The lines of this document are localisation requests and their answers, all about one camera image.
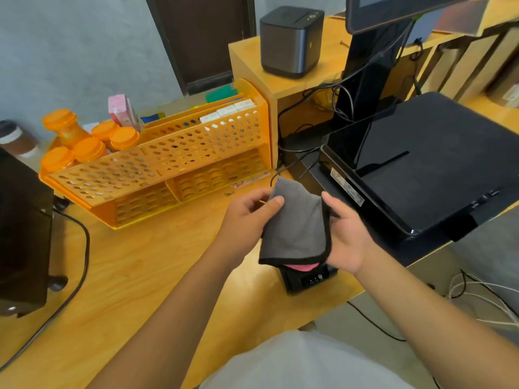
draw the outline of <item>microfiber towel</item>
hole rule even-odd
[[[332,249],[330,208],[293,180],[278,178],[269,199],[279,195],[285,203],[263,229],[259,263],[292,268],[324,264]]]

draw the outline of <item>black edge trim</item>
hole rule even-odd
[[[332,251],[332,234],[330,233],[330,212],[331,209],[321,198],[321,207],[323,214],[323,225],[324,225],[324,236],[326,237],[326,246],[324,248],[323,253],[314,257],[308,258],[260,258],[259,264],[267,264],[270,266],[282,266],[286,264],[314,264],[314,263],[325,263],[330,256],[330,252]]]

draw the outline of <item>receipt printer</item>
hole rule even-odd
[[[317,65],[324,11],[280,6],[259,23],[261,65],[265,71],[297,79]]]

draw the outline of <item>white shirt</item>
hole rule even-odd
[[[200,389],[412,389],[398,375],[330,337],[287,331],[233,357]]]

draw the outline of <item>pink box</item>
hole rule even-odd
[[[130,99],[125,94],[117,94],[108,97],[108,113],[114,122],[123,127],[133,127],[141,131],[139,117],[133,111]]]

